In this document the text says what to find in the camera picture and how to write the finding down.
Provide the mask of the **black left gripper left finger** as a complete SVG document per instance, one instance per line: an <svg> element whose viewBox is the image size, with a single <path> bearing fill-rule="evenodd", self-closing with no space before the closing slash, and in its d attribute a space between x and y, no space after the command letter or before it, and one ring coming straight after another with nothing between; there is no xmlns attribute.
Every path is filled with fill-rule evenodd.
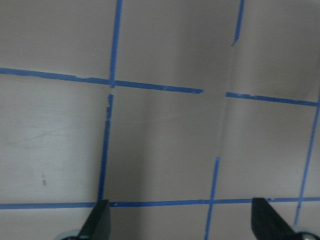
<svg viewBox="0 0 320 240"><path fill-rule="evenodd" d="M82 226L79 240L108 240L111 235L110 202L99 200Z"/></svg>

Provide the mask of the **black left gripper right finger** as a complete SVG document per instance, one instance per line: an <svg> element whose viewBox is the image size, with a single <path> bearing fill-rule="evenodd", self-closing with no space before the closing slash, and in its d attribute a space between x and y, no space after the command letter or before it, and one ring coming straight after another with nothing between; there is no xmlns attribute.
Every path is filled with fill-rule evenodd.
<svg viewBox="0 0 320 240"><path fill-rule="evenodd" d="M265 198L251 201L251 230L257 240L286 240L296 232Z"/></svg>

